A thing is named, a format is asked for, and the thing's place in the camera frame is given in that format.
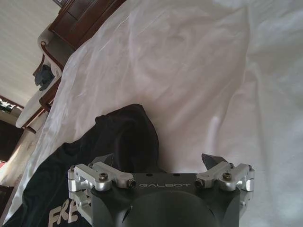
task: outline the wooden headboard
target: wooden headboard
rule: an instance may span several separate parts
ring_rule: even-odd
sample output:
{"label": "wooden headboard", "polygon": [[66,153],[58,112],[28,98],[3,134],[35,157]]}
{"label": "wooden headboard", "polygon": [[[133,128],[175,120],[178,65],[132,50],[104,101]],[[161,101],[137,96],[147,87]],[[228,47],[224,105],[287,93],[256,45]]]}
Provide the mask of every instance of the wooden headboard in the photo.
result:
{"label": "wooden headboard", "polygon": [[125,0],[68,0],[49,30],[76,50],[123,2]]}

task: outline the silver metal bracket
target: silver metal bracket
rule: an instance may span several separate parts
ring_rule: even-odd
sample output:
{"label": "silver metal bracket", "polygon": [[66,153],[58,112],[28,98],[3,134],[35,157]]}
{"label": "silver metal bracket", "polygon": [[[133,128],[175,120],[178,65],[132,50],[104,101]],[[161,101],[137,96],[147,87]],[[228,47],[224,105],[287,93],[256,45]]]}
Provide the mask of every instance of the silver metal bracket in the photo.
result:
{"label": "silver metal bracket", "polygon": [[78,212],[91,224],[92,211],[89,198],[83,190],[95,187],[104,192],[111,189],[112,181],[119,188],[134,188],[136,181],[130,173],[121,172],[103,162],[72,166],[67,173],[69,198],[76,202]]}
{"label": "silver metal bracket", "polygon": [[240,217],[246,210],[248,201],[253,197],[255,170],[247,164],[239,164],[231,168],[230,163],[220,162],[204,173],[196,175],[196,186],[198,188],[211,188],[215,181],[224,191],[240,189]]}

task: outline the bed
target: bed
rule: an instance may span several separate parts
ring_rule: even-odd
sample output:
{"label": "bed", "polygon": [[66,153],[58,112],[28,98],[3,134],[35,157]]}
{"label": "bed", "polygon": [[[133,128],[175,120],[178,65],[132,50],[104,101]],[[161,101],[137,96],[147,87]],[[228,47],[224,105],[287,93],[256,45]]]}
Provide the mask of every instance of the bed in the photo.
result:
{"label": "bed", "polygon": [[39,166],[97,116],[144,106],[160,166],[201,172],[201,153],[256,170],[240,226],[302,223],[303,2],[126,1],[68,60],[7,219]]}

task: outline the black cloth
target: black cloth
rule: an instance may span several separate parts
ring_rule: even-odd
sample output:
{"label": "black cloth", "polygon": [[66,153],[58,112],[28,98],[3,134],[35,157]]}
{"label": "black cloth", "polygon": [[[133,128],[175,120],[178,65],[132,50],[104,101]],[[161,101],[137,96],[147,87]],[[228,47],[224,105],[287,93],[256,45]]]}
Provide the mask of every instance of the black cloth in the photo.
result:
{"label": "black cloth", "polygon": [[54,75],[52,73],[51,67],[48,65],[43,65],[41,70],[35,75],[35,84],[40,87],[40,91],[47,89],[52,80],[54,79]]}
{"label": "black cloth", "polygon": [[158,172],[158,137],[143,107],[126,106],[96,118],[81,139],[64,143],[36,170],[23,192],[23,204],[5,227],[89,227],[68,197],[67,171],[112,154],[124,172]]}

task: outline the white wall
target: white wall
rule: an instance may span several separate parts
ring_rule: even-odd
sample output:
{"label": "white wall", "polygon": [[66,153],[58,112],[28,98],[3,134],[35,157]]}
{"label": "white wall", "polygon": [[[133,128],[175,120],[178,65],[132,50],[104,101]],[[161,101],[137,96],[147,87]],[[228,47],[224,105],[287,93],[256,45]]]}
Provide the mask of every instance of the white wall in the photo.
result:
{"label": "white wall", "polygon": [[0,0],[0,95],[20,105],[38,90],[33,72],[42,53],[38,36],[60,8],[52,0]]}

